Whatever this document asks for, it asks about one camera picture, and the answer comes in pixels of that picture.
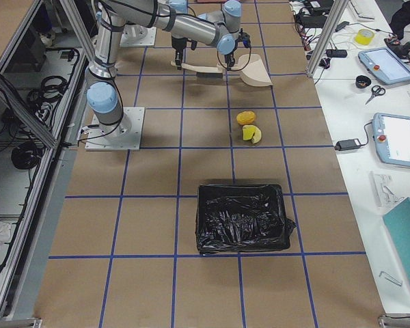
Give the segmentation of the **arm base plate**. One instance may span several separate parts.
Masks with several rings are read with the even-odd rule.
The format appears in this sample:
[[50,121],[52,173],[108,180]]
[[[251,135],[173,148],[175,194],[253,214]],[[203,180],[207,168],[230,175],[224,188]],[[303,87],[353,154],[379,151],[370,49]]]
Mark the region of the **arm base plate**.
[[147,28],[140,25],[125,25],[120,41],[121,48],[154,46],[156,27]]
[[91,128],[85,149],[88,151],[138,151],[144,123],[144,107],[125,107],[119,126],[100,125]]

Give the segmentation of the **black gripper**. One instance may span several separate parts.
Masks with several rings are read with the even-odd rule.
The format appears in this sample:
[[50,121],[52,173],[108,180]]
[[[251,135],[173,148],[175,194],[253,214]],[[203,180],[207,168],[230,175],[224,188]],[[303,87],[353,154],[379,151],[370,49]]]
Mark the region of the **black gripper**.
[[183,51],[187,48],[187,45],[191,45],[191,50],[194,51],[197,47],[197,42],[188,38],[175,38],[172,36],[172,48],[175,49],[174,65],[179,70],[182,69],[183,63]]
[[239,44],[246,49],[251,48],[250,35],[244,32],[243,28],[233,34],[226,34],[221,38],[221,53],[224,55],[225,69],[232,69],[235,65],[234,52]]

